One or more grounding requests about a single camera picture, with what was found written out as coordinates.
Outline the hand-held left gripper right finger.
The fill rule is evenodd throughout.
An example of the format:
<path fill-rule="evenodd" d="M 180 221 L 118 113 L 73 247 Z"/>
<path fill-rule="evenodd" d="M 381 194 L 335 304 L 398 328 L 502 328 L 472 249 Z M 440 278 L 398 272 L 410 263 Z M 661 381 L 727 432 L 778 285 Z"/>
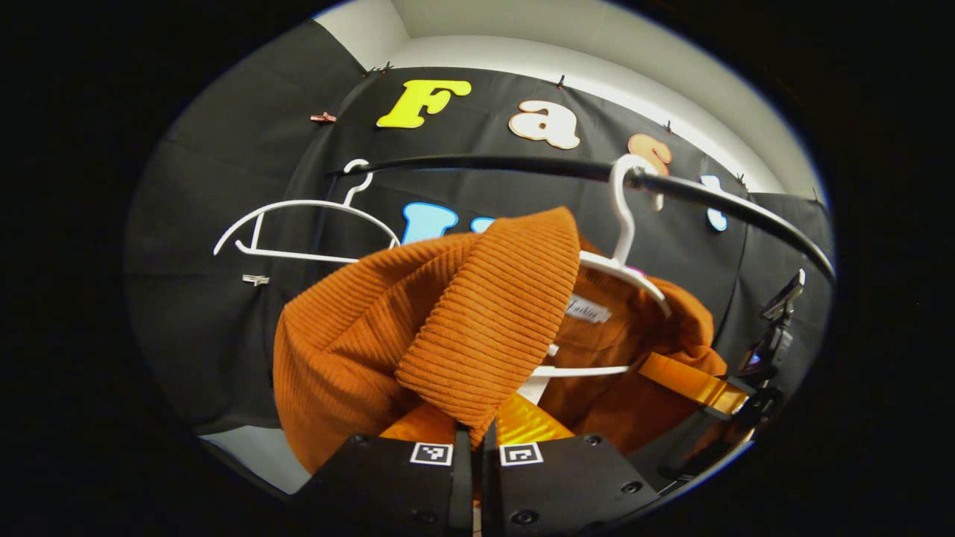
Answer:
<path fill-rule="evenodd" d="M 603 435 L 573 435 L 522 395 L 501 405 L 486 433 L 484 536 L 592 536 L 658 497 Z"/>

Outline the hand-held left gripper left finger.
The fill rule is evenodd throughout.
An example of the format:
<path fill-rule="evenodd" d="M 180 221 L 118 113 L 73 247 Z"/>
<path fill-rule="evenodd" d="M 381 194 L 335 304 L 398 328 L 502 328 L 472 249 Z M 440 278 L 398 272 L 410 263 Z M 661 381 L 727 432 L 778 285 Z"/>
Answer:
<path fill-rule="evenodd" d="M 472 462 L 466 426 L 423 404 L 378 435 L 348 436 L 295 505 L 342 536 L 471 536 Z"/>

